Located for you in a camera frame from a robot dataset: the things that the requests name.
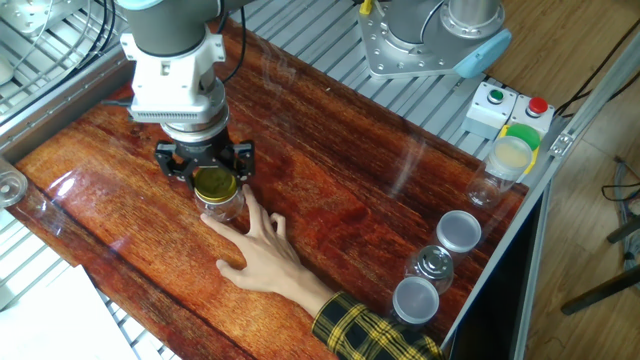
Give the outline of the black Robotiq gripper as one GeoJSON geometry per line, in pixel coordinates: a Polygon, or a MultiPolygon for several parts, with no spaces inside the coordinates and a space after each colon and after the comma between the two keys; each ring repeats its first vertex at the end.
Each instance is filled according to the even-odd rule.
{"type": "Polygon", "coordinates": [[[196,167],[221,167],[240,181],[255,175],[254,142],[233,144],[227,128],[216,135],[212,130],[180,132],[171,128],[167,134],[173,143],[158,141],[155,159],[165,176],[184,182],[189,189],[194,188],[196,167]]]}

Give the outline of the bare human hand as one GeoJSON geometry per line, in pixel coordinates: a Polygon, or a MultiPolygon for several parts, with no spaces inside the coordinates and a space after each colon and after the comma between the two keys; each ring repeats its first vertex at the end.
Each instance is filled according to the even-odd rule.
{"type": "Polygon", "coordinates": [[[219,259],[220,274],[235,286],[250,291],[275,293],[316,316],[334,295],[315,274],[305,268],[286,237],[284,216],[269,214],[256,200],[251,188],[243,187],[249,210],[250,228],[245,234],[203,214],[201,220],[217,234],[233,243],[246,266],[235,269],[219,259]]]}

